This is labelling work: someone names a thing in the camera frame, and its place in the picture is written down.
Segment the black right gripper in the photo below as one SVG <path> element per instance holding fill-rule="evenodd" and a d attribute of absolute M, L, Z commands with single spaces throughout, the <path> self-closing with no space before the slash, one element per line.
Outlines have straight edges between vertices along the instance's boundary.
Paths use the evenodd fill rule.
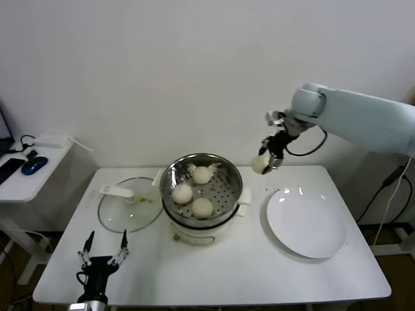
<path fill-rule="evenodd" d="M 284 149 L 294 140 L 296 140 L 296 136 L 289 135 L 284 131 L 278 132 L 273 136 L 268 136 L 262 140 L 258 155 L 262 156 L 268 151 L 270 153 L 270 156 L 266 157 L 263 174 L 268 174 L 281 166 Z"/>

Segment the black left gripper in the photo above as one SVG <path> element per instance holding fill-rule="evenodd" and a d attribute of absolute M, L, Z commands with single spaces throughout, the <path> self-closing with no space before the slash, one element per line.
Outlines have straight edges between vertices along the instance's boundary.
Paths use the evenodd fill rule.
<path fill-rule="evenodd" d="M 119 266 L 129 256 L 127 230 L 124 230 L 120 249 L 111 256 L 89 257 L 95 232 L 92 231 L 84 243 L 82 251 L 78 252 L 81 260 L 81 275 L 84 275 L 84 292 L 86 294 L 105 294 L 109 277 L 114 274 Z"/>

